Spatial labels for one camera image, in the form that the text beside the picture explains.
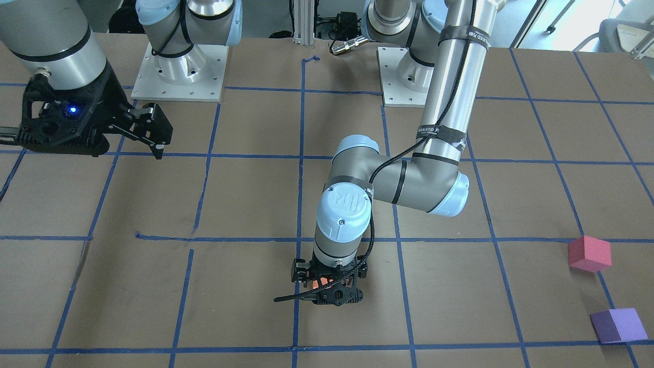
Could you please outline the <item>orange foam cube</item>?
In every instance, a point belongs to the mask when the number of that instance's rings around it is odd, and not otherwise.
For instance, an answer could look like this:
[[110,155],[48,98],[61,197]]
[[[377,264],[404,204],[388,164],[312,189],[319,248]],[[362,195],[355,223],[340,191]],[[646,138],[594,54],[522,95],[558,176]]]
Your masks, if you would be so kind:
[[334,286],[334,280],[332,278],[319,277],[313,281],[313,288],[318,289],[322,287],[322,290],[329,289]]

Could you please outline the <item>red foam cube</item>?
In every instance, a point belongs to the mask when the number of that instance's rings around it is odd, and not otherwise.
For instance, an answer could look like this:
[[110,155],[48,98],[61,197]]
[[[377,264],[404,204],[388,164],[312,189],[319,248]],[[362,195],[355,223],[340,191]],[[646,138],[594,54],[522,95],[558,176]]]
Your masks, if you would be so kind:
[[591,236],[573,240],[568,243],[568,265],[589,272],[611,267],[611,243]]

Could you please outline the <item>purple foam cube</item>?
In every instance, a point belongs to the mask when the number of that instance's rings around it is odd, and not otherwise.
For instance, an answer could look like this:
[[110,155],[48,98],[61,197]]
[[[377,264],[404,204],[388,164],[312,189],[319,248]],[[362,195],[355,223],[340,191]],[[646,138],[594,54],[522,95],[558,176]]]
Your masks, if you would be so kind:
[[635,308],[612,308],[590,315],[601,344],[647,340],[648,335]]

